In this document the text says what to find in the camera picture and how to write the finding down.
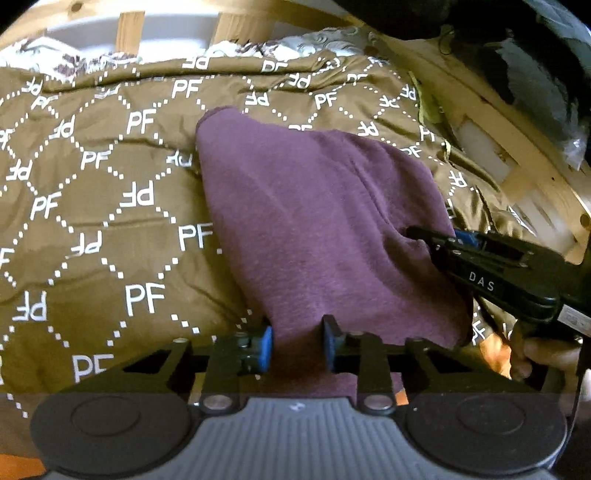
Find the gray base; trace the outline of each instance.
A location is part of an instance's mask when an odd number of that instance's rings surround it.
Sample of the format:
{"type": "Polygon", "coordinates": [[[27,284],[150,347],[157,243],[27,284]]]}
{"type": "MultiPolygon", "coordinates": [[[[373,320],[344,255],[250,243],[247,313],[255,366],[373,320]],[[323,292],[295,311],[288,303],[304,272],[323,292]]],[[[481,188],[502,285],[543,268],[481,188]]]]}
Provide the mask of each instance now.
{"type": "MultiPolygon", "coordinates": [[[[408,444],[388,418],[346,398],[252,398],[231,416],[203,422],[187,447],[141,480],[475,480],[408,444]]],[[[546,470],[513,480],[556,480],[546,470]]],[[[49,473],[45,480],[69,480],[49,473]]]]}

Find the purple towel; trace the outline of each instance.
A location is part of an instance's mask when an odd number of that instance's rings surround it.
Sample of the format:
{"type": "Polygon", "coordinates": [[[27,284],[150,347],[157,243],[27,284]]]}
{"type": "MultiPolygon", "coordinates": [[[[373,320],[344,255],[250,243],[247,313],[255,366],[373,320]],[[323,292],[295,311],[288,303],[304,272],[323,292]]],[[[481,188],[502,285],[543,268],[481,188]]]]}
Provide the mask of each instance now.
{"type": "Polygon", "coordinates": [[[273,325],[266,393],[355,395],[353,375],[327,372],[326,313],[385,343],[420,336],[449,348],[467,339],[472,305],[426,245],[404,236],[410,225],[453,235],[425,165],[377,141],[265,125],[233,107],[208,112],[196,137],[223,253],[273,325]]]}

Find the brown comforter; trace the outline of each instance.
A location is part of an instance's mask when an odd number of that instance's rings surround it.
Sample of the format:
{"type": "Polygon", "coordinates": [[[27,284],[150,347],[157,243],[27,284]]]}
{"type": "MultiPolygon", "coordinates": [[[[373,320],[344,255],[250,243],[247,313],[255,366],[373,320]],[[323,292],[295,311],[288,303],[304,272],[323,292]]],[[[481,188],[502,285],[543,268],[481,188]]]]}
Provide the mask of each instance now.
{"type": "MultiPolygon", "coordinates": [[[[208,109],[394,145],[429,166],[456,227],[522,236],[493,181],[424,124],[425,101],[394,65],[331,52],[129,65],[72,85],[1,69],[0,454],[37,455],[28,421],[47,393],[256,322],[204,201],[193,143],[208,109]]],[[[506,372],[480,307],[472,344],[488,338],[485,358],[506,372]]]]}

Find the wooden bed frame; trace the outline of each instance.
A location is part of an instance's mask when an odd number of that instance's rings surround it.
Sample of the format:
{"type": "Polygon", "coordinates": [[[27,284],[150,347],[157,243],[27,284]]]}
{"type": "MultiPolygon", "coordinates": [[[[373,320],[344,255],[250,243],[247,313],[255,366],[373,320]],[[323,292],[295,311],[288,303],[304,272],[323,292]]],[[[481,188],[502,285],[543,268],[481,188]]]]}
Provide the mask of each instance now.
{"type": "MultiPolygon", "coordinates": [[[[0,48],[69,21],[118,15],[115,49],[137,54],[146,4],[145,0],[43,0],[0,37],[0,48]]],[[[212,44],[268,40],[276,22],[310,31],[360,23],[351,16],[338,17],[287,0],[192,0],[190,8],[195,7],[218,14],[212,44]]],[[[507,198],[518,203],[534,190],[540,192],[572,234],[573,241],[563,253],[579,263],[591,231],[591,168],[585,164],[576,172],[568,167],[556,147],[524,115],[458,59],[440,54],[436,41],[386,41],[441,103],[453,128],[470,120],[514,160],[516,166],[501,184],[507,198]]]]}

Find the bed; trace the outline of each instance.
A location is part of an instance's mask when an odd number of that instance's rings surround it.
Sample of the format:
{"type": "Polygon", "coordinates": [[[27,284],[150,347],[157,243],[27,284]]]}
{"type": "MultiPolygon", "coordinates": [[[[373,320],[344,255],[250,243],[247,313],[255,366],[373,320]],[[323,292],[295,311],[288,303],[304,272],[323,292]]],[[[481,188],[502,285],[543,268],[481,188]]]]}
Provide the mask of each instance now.
{"type": "MultiPolygon", "coordinates": [[[[23,431],[47,391],[171,338],[208,343],[256,321],[223,260],[194,158],[194,126],[214,106],[396,146],[429,166],[458,228],[496,228],[582,260],[589,166],[568,167],[437,42],[375,35],[329,1],[286,0],[43,0],[0,48],[38,37],[61,42],[41,42],[59,68],[0,70],[0,414],[19,432],[0,436],[0,454],[20,457],[20,476],[40,471],[23,460],[36,457],[23,431]]],[[[467,351],[508,375],[513,324],[475,303],[467,351]]]]}

